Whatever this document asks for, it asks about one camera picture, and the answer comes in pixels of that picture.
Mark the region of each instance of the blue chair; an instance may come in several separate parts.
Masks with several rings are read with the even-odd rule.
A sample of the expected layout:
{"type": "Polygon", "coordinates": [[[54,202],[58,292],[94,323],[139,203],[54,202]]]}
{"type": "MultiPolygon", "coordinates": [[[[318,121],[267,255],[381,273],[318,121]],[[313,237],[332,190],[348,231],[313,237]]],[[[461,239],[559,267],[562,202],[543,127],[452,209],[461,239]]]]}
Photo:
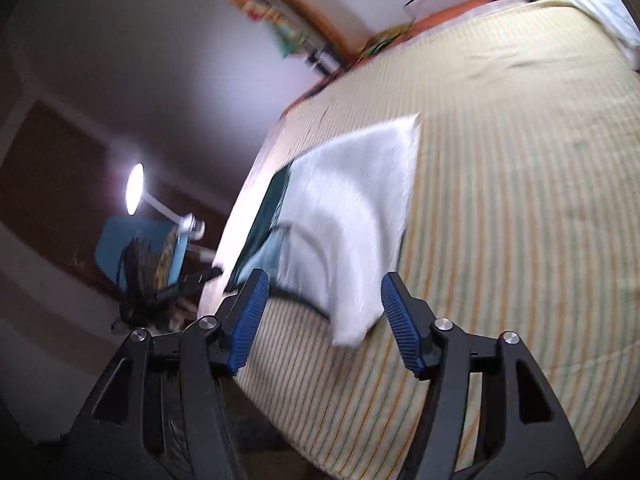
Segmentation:
{"type": "MultiPolygon", "coordinates": [[[[95,263],[121,290],[126,290],[127,280],[124,272],[120,272],[119,283],[116,282],[120,255],[124,248],[136,235],[140,235],[150,241],[153,252],[161,253],[164,249],[164,241],[174,226],[175,224],[172,222],[159,222],[140,216],[110,216],[104,223],[100,240],[95,248],[95,263]]],[[[178,236],[174,248],[174,258],[169,268],[167,285],[173,285],[180,277],[180,269],[188,241],[188,234],[178,236]]]]}

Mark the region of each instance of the striped bedsheet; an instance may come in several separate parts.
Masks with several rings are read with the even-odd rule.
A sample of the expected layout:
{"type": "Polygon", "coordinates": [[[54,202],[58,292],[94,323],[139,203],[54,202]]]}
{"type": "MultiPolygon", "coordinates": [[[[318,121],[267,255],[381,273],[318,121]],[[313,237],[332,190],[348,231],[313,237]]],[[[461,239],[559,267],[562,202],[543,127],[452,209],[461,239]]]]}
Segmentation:
{"type": "MultiPolygon", "coordinates": [[[[422,136],[399,272],[464,330],[524,338],[588,463],[640,393],[640,81],[597,23],[559,0],[394,49],[293,109],[270,134],[218,249],[215,312],[270,177],[356,128],[418,112],[422,136]]],[[[428,385],[386,319],[356,350],[270,300],[238,383],[336,478],[393,479],[428,385]]],[[[473,376],[459,466],[480,403],[473,376]]]]}

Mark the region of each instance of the blue gripper pad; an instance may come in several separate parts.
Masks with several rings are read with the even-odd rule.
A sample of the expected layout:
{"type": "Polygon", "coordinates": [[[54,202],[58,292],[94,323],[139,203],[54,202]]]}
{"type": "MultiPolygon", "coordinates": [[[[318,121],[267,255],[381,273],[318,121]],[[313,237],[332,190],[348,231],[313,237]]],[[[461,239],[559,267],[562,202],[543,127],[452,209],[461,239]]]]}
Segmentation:
{"type": "Polygon", "coordinates": [[[238,301],[242,299],[245,305],[229,337],[229,358],[226,366],[233,376],[246,364],[268,297],[269,276],[261,269],[254,269],[238,295],[238,301]]]}
{"type": "Polygon", "coordinates": [[[382,278],[380,286],[382,306],[396,338],[402,362],[416,376],[426,368],[420,352],[420,335],[409,315],[400,293],[388,274],[382,278]]]}

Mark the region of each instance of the black bag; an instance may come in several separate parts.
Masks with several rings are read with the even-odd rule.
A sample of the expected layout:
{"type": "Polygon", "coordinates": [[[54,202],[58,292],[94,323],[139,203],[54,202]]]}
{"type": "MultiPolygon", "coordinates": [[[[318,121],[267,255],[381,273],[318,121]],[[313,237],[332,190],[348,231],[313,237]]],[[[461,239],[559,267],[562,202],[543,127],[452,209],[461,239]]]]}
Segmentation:
{"type": "Polygon", "coordinates": [[[131,328],[148,326],[162,309],[150,299],[156,291],[154,276],[160,262],[160,255],[151,251],[147,238],[135,237],[120,255],[116,283],[120,283],[120,269],[124,267],[127,288],[120,303],[120,319],[131,328]]]}

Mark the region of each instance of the white cloth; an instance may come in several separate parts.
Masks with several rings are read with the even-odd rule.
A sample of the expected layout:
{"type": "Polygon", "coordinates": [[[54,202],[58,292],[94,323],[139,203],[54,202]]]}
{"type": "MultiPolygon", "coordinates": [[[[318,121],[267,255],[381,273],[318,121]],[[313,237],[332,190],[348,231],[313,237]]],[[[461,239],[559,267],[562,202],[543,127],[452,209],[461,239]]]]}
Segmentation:
{"type": "Polygon", "coordinates": [[[406,116],[337,137],[291,165],[277,283],[329,316],[335,345],[358,345],[383,313],[380,281],[398,265],[419,132],[418,116],[406,116]]]}
{"type": "Polygon", "coordinates": [[[568,0],[602,24],[633,70],[640,70],[640,32],[622,0],[568,0]]]}

